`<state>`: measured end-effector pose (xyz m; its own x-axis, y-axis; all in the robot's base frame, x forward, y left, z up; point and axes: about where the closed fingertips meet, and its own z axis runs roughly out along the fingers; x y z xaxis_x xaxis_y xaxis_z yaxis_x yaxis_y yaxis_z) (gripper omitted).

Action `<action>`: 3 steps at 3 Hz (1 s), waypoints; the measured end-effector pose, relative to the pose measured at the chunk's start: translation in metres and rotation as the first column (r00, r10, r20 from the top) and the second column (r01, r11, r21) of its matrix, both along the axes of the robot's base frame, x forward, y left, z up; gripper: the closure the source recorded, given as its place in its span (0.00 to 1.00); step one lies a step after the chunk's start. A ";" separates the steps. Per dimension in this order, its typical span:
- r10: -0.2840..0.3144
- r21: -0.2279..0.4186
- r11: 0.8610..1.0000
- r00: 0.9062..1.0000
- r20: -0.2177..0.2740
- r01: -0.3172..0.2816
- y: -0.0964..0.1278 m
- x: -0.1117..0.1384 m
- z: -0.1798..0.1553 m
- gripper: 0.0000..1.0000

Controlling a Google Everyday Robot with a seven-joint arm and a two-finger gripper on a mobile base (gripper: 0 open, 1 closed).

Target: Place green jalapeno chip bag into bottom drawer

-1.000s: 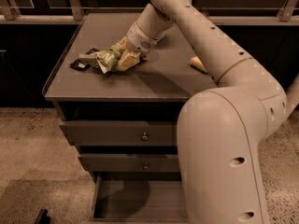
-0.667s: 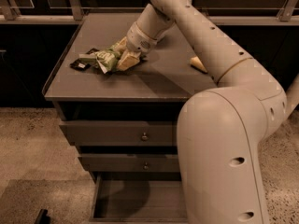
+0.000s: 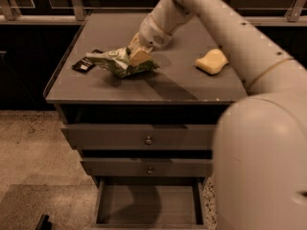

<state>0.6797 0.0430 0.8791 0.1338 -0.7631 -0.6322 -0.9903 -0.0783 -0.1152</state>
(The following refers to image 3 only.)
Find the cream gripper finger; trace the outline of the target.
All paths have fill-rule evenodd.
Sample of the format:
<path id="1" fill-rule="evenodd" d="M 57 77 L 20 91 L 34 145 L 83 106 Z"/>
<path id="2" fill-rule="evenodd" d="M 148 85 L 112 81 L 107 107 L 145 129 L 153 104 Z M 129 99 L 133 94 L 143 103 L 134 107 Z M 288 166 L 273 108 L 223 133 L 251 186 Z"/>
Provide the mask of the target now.
<path id="1" fill-rule="evenodd" d="M 130 65 L 135 67 L 143 62 L 150 60 L 152 56 L 143 51 L 142 49 L 137 49 L 135 52 L 130 54 Z"/>
<path id="2" fill-rule="evenodd" d="M 139 33 L 135 34 L 135 36 L 131 40 L 128 48 L 130 50 L 131 55 L 135 55 L 137 52 L 142 50 L 142 46 L 141 46 L 140 41 L 139 41 Z"/>

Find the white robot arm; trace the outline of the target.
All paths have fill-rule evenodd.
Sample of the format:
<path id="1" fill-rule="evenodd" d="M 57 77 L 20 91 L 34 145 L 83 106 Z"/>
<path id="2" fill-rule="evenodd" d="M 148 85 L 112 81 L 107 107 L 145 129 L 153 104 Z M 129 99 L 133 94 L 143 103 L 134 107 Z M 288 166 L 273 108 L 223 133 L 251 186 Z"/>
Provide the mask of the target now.
<path id="1" fill-rule="evenodd" d="M 307 230 L 307 70 L 223 0 L 160 0 L 133 42 L 163 48 L 193 15 L 248 93 L 214 134 L 218 230 Z"/>

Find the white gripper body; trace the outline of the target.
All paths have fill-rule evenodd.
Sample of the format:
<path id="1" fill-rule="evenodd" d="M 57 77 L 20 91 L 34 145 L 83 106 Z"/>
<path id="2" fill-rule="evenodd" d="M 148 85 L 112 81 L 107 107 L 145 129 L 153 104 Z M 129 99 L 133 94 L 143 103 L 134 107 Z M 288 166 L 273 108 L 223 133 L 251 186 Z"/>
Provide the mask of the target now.
<path id="1" fill-rule="evenodd" d="M 152 15 L 148 14 L 139 27 L 138 38 L 142 46 L 162 50 L 170 43 L 173 37 L 165 33 L 154 22 Z"/>

